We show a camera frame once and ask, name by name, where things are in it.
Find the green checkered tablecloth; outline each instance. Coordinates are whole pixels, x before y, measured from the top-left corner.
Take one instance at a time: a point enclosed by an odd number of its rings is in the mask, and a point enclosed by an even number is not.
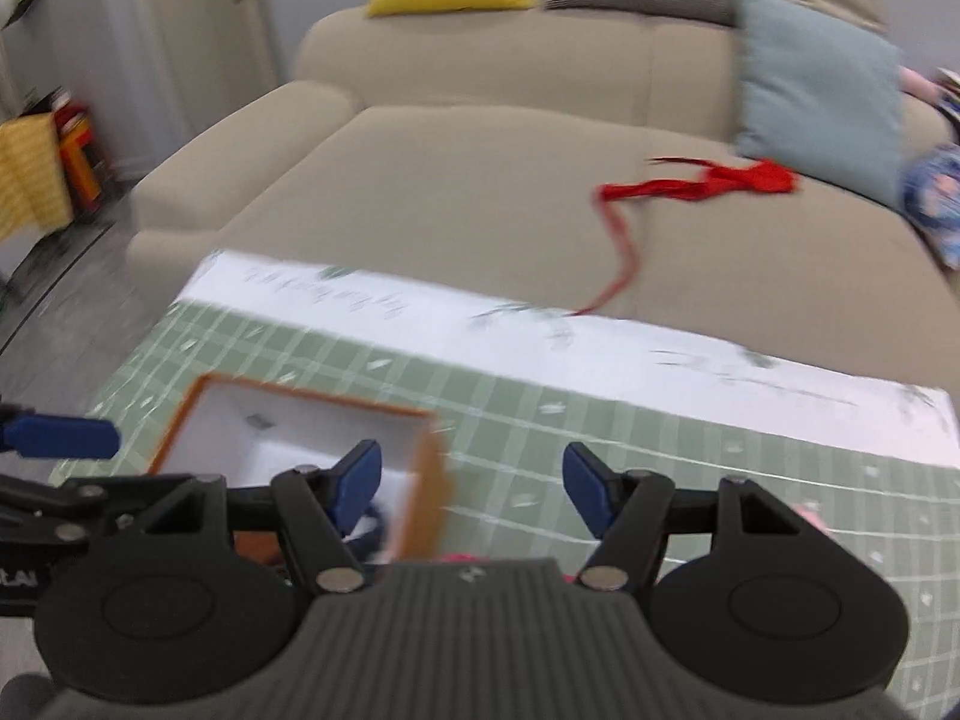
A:
[[[818,512],[837,541],[899,591],[912,626],[891,685],[896,698],[925,720],[960,700],[960,471],[678,418],[178,303],[95,401],[93,413],[120,428],[121,453],[106,466],[60,464],[52,481],[146,469],[184,391],[210,370],[435,410],[456,483],[445,552],[549,555],[574,571],[593,542],[560,481],[570,440],[587,442],[615,469],[653,469],[685,488],[746,474]],[[707,550],[705,536],[674,538],[667,568]]]

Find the cardboard box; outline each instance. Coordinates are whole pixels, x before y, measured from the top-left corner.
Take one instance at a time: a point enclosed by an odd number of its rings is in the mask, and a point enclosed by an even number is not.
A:
[[[217,473],[232,488],[262,487],[301,464],[333,466],[363,439],[383,452],[373,501],[387,519],[381,560],[434,557],[452,490],[445,452],[426,410],[235,378],[198,377],[187,391],[149,473]],[[237,551],[272,562],[272,535],[237,536]]]

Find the sofa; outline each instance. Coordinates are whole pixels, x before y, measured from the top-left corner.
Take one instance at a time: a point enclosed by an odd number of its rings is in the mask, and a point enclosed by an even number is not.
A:
[[[157,312],[233,248],[575,309],[618,261],[590,195],[746,165],[735,29],[532,9],[318,22],[296,80],[210,128],[133,192],[128,252]],[[904,160],[952,129],[904,96]],[[640,274],[604,313],[960,395],[960,306],[899,215],[797,194],[624,204]]]

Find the red ribbon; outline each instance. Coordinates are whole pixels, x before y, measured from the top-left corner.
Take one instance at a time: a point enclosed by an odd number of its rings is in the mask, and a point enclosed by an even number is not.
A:
[[[630,197],[673,197],[685,202],[699,202],[728,191],[755,191],[757,194],[780,194],[797,191],[797,175],[783,165],[763,159],[750,167],[727,167],[707,159],[661,157],[655,163],[703,165],[706,169],[695,181],[658,178],[642,184],[603,184],[597,187],[593,203],[607,225],[613,246],[620,258],[619,274],[596,300],[573,313],[574,317],[592,314],[603,308],[616,295],[627,289],[640,271],[640,252],[630,237],[627,221],[613,204]]]

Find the door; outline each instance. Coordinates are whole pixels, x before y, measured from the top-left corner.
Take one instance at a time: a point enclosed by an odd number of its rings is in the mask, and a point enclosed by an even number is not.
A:
[[[147,0],[194,135],[277,85],[259,0]]]

